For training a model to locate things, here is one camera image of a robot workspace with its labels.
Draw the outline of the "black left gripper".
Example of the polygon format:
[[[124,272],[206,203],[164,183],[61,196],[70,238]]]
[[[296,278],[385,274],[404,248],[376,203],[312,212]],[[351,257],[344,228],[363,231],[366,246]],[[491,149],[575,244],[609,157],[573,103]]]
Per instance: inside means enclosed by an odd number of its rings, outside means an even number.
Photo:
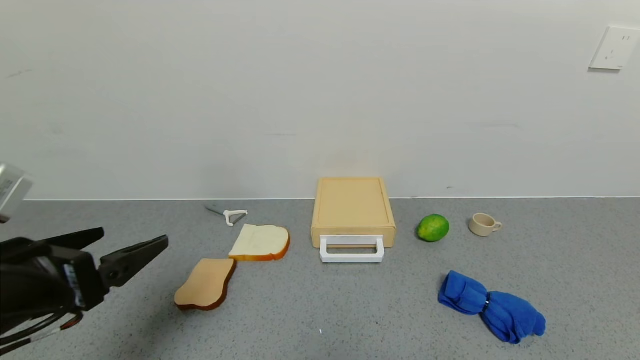
[[[104,236],[105,230],[96,227],[38,241],[25,237],[3,241],[1,330],[61,310],[87,312],[104,300],[108,290],[123,287],[169,246],[167,235],[133,244],[101,257],[97,271],[94,258],[83,249]]]

